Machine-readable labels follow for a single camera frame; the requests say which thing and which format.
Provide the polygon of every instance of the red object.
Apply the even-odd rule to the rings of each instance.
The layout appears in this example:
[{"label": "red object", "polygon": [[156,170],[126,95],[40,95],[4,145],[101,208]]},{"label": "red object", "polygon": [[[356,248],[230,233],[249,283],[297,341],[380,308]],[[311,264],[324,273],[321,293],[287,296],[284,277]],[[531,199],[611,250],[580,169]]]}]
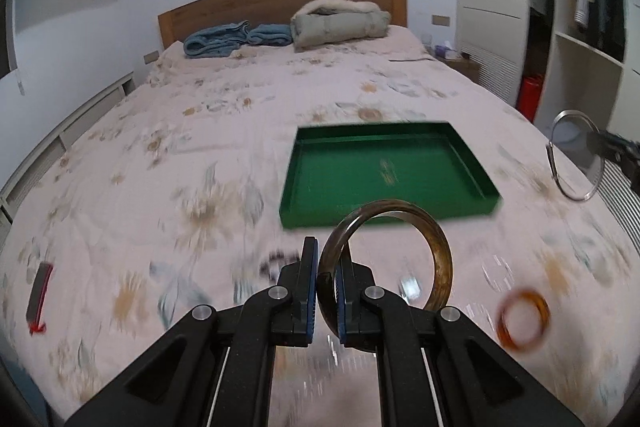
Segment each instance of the red object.
[{"label": "red object", "polygon": [[42,291],[40,292],[40,299],[38,300],[38,310],[36,312],[35,320],[28,321],[30,335],[33,335],[33,333],[42,334],[47,331],[47,325],[45,323],[40,324],[40,316],[42,315],[44,295],[47,292],[47,285],[49,284],[49,278],[53,271],[53,265],[49,263],[42,263],[42,265],[46,265],[46,272],[44,276],[44,283],[42,284]]},{"label": "red object", "polygon": [[540,94],[542,94],[542,84],[545,79],[541,74],[525,76],[520,85],[520,96],[518,97],[517,110],[531,123],[536,117]]}]

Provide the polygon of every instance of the wall outlet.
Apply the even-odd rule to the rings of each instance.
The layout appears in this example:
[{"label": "wall outlet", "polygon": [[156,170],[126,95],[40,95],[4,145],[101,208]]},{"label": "wall outlet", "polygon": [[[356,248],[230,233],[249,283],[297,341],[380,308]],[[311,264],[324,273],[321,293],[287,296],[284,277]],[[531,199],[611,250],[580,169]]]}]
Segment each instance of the wall outlet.
[{"label": "wall outlet", "polygon": [[160,52],[156,50],[154,52],[146,54],[142,58],[144,59],[145,64],[151,64],[152,62],[155,62],[156,60],[158,60],[158,58],[160,58]]},{"label": "wall outlet", "polygon": [[444,15],[432,15],[431,24],[434,26],[451,26],[451,17],[445,17]]}]

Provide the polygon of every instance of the folded blanket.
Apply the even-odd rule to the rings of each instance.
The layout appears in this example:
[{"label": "folded blanket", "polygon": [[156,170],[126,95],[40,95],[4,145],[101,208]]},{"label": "folded blanket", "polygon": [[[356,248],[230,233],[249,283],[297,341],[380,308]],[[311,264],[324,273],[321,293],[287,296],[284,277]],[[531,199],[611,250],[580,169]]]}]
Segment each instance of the folded blanket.
[{"label": "folded blanket", "polygon": [[288,24],[260,24],[247,35],[252,46],[288,46],[291,44],[291,28]]},{"label": "folded blanket", "polygon": [[206,28],[184,40],[184,54],[191,58],[228,57],[247,43],[248,21]]},{"label": "folded blanket", "polygon": [[334,13],[370,13],[379,12],[380,6],[369,1],[350,1],[350,0],[315,0],[306,3],[300,8],[291,20],[298,15],[331,15]]},{"label": "folded blanket", "polygon": [[390,22],[391,14],[383,11],[298,15],[291,20],[291,34],[297,51],[350,39],[385,37]]}]

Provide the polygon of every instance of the wooden headboard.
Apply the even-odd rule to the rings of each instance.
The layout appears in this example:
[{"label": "wooden headboard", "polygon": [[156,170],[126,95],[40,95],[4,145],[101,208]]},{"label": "wooden headboard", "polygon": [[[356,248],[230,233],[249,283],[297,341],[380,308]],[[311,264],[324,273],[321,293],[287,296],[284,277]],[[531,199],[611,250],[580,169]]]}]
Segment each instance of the wooden headboard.
[{"label": "wooden headboard", "polygon": [[[198,30],[248,20],[252,26],[289,23],[292,15],[313,0],[198,0],[158,16],[162,45],[167,48]],[[391,23],[406,26],[406,0],[373,1],[391,13]]]}]

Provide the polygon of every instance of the brown bangle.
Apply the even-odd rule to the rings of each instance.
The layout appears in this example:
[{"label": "brown bangle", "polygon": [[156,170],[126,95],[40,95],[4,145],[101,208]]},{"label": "brown bangle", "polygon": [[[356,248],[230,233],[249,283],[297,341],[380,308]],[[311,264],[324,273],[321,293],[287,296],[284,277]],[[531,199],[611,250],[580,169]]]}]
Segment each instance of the brown bangle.
[{"label": "brown bangle", "polygon": [[335,273],[343,251],[349,248],[349,239],[366,221],[378,216],[392,216],[413,225],[425,238],[433,256],[433,287],[425,310],[437,311],[447,305],[453,283],[453,261],[449,243],[441,227],[427,212],[406,201],[378,200],[363,204],[345,217],[326,240],[320,261],[316,295],[324,321],[334,335],[338,334],[338,304],[335,299]]},{"label": "brown bangle", "polygon": [[[538,329],[538,334],[530,341],[521,344],[516,343],[511,338],[509,330],[505,324],[507,312],[518,301],[526,301],[533,304],[540,315],[540,327]],[[549,306],[546,304],[545,298],[537,291],[525,288],[512,292],[507,295],[504,301],[502,301],[502,304],[498,309],[498,327],[496,328],[496,332],[498,334],[500,344],[505,349],[511,349],[512,351],[519,351],[521,353],[538,347],[545,336],[545,331],[549,327],[550,315],[551,312],[549,311]]]}]

